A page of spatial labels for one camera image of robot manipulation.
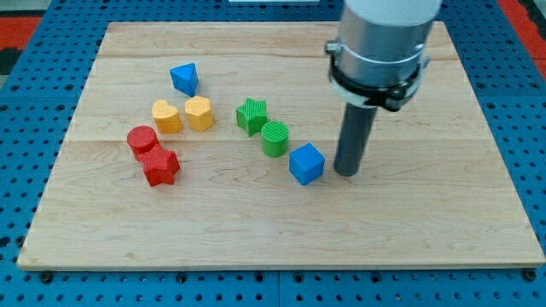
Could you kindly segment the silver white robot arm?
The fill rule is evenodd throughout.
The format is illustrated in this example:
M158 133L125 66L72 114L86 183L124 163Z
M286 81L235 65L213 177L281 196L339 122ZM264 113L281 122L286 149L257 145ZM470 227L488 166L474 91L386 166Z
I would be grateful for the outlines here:
M328 77L347 105L397 112L421 86L439 0L345 0Z

